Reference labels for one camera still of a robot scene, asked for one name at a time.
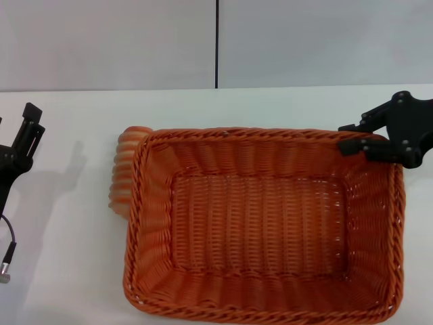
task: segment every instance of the white table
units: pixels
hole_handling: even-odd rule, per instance
[[[5,208],[18,246],[11,282],[0,285],[0,323],[182,322],[137,311],[122,291],[127,223],[108,208],[108,192],[117,137],[128,126],[332,130],[403,89],[433,98],[433,85],[0,93],[2,144],[13,141],[26,102],[43,110],[47,129]],[[405,298],[389,324],[431,324],[433,151],[405,177]],[[1,253],[10,241],[3,222],[0,239]]]

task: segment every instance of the orange object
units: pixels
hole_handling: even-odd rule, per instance
[[[133,157],[140,141],[152,132],[148,127],[129,127],[119,137],[114,158],[113,177],[110,188],[110,207],[128,219],[131,203]]]
[[[396,312],[402,167],[343,157],[336,145],[380,136],[144,133],[129,156],[124,176],[132,180],[122,197],[131,206],[123,284],[136,308],[187,320],[298,325],[375,324]]]

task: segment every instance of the orange wicker basket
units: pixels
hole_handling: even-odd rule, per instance
[[[381,138],[126,130],[111,199],[129,218],[127,299],[221,323],[388,319],[403,297],[403,171],[340,154],[338,141],[366,136]]]

